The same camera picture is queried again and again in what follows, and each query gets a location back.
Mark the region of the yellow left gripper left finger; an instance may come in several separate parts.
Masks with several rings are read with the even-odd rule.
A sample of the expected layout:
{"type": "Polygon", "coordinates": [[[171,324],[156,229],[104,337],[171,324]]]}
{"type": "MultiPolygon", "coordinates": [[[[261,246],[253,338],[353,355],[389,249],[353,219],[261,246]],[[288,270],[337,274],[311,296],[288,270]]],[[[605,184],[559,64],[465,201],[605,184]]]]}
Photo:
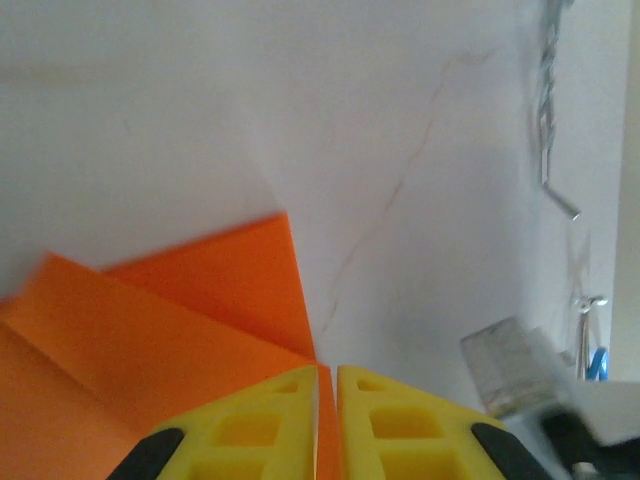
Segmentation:
{"type": "Polygon", "coordinates": [[[293,369],[171,418],[110,479],[313,479],[317,372],[293,369]]]}

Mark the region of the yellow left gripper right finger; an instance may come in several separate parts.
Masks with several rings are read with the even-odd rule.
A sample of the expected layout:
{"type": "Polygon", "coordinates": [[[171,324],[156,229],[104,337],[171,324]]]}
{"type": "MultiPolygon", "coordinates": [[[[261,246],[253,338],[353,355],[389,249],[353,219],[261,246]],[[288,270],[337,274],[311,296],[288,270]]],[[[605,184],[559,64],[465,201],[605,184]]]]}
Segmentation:
{"type": "Polygon", "coordinates": [[[498,420],[356,367],[337,370],[347,479],[543,479],[498,420]]]}

